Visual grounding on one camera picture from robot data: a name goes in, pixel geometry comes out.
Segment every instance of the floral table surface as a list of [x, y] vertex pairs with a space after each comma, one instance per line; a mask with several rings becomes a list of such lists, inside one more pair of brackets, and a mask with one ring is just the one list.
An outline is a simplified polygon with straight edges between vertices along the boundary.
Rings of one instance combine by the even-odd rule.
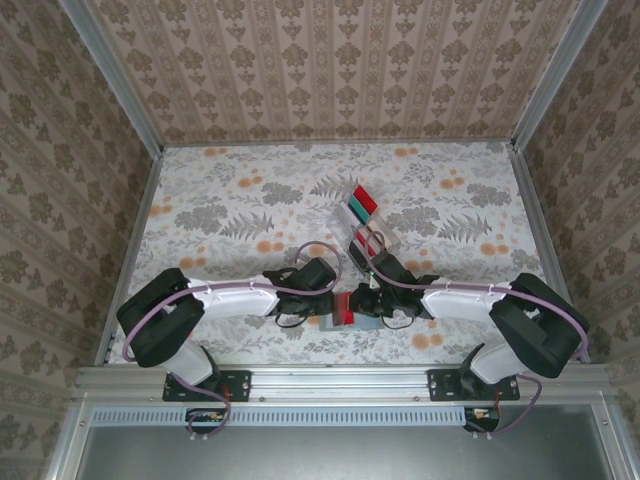
[[[326, 220], [358, 181], [414, 274], [483, 283], [542, 276], [505, 144], [182, 147], [165, 150], [129, 295], [170, 267], [222, 280], [290, 266], [302, 243], [335, 242]], [[361, 277], [341, 254], [336, 291], [348, 291]], [[337, 266], [323, 247], [307, 251], [307, 259], [317, 255]], [[192, 335], [220, 364], [457, 363], [498, 338], [493, 327], [452, 319], [325, 332], [317, 318], [283, 330], [273, 317], [246, 316], [203, 320]], [[123, 362], [122, 343], [118, 329], [110, 363]]]

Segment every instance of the beige wallpaper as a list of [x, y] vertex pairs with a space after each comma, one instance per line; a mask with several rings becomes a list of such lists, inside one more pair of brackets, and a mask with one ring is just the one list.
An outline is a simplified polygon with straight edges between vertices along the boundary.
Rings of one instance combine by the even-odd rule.
[[168, 144], [509, 137], [577, 0], [88, 0]]
[[560, 263], [640, 435], [640, 3], [609, 1], [526, 148]]
[[0, 478], [44, 473], [149, 159], [55, 1], [0, 1]]

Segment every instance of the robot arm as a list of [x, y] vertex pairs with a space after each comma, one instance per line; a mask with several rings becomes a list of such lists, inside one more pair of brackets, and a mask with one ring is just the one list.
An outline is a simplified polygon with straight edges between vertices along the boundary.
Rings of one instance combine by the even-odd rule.
[[[373, 259], [384, 276], [410, 285], [442, 284], [437, 291], [399, 288], [374, 273], [379, 288], [360, 284], [349, 297], [349, 310], [378, 317], [393, 316], [401, 310], [410, 317], [458, 318], [494, 324], [503, 340], [492, 346], [481, 344], [460, 368], [463, 387], [473, 397], [482, 385], [493, 385], [505, 377], [531, 370], [548, 378], [557, 377], [580, 343], [580, 336], [566, 321], [547, 309], [497, 292], [469, 292], [448, 288], [444, 279], [426, 275], [416, 279], [391, 254], [383, 252]], [[125, 334], [151, 309], [179, 290], [206, 287], [185, 295], [156, 313], [131, 342], [136, 361], [141, 367], [162, 365], [197, 385], [220, 373], [208, 353], [189, 341], [196, 324], [207, 319], [233, 315], [277, 316], [292, 314], [306, 317], [326, 315], [334, 307], [333, 293], [303, 296], [276, 292], [255, 283], [298, 291], [315, 291], [336, 279], [331, 267], [315, 258], [300, 269], [267, 271], [253, 279], [238, 283], [250, 286], [215, 289], [216, 283], [186, 278], [180, 269], [165, 270], [127, 301], [117, 313]], [[497, 285], [542, 298], [568, 312], [586, 331], [585, 319], [560, 298], [544, 282], [531, 274], [521, 274], [514, 282]]]
[[336, 279], [333, 269], [321, 258], [314, 258], [302, 268], [266, 271], [262, 275], [234, 283], [246, 287], [215, 289], [215, 284], [189, 279], [179, 268], [163, 271], [131, 297], [117, 312], [126, 335], [153, 307], [180, 290], [211, 286], [184, 295], [156, 313], [131, 341], [139, 366], [162, 366], [189, 385], [197, 385], [220, 373], [208, 353], [189, 340], [196, 324], [203, 318], [217, 319], [233, 315], [299, 316], [325, 315], [333, 310], [333, 293], [302, 296], [283, 293], [258, 285], [274, 285], [300, 291], [320, 290]]
[[[359, 265], [368, 270], [364, 258]], [[433, 291], [398, 288], [371, 272], [379, 288], [360, 284], [350, 297], [350, 309], [371, 316], [391, 316], [398, 309], [412, 317], [456, 318], [495, 325], [503, 339], [498, 344], [478, 345], [467, 357], [460, 374], [469, 395], [474, 384], [498, 383], [501, 379], [531, 370], [556, 378], [580, 344], [580, 335], [554, 312], [504, 293], [449, 288], [446, 279], [427, 275], [416, 279], [389, 253], [373, 258], [385, 277], [413, 285], [439, 284]], [[523, 273], [511, 283], [495, 285], [545, 300], [569, 313], [586, 332], [588, 324], [571, 305], [535, 275]]]

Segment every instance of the black mounting plate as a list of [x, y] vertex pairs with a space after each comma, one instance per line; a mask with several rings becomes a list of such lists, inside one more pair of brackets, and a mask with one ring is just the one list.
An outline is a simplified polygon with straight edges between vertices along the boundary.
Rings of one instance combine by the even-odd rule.
[[460, 372], [457, 368], [438, 368], [427, 371], [429, 396], [432, 402], [452, 402], [460, 400], [495, 401], [496, 390], [500, 401], [520, 400], [520, 390], [515, 376], [506, 377], [495, 385], [482, 385], [477, 395], [470, 398], [462, 389]]
[[[251, 393], [251, 372], [249, 370], [221, 370], [220, 381], [217, 385], [207, 385], [205, 380], [199, 388], [212, 390], [218, 395], [228, 393], [231, 402], [248, 402]], [[168, 374], [164, 381], [162, 400], [165, 402], [211, 402], [210, 396], [196, 393], [180, 385], [172, 375]]]

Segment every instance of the vent grille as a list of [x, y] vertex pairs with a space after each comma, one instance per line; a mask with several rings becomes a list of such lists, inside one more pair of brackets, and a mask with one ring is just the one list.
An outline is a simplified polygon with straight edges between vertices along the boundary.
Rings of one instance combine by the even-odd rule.
[[[186, 407], [102, 407], [91, 426], [185, 426]], [[466, 423], [463, 407], [252, 407], [235, 406], [230, 426], [362, 427], [456, 426]], [[194, 425], [205, 425], [194, 422]]]

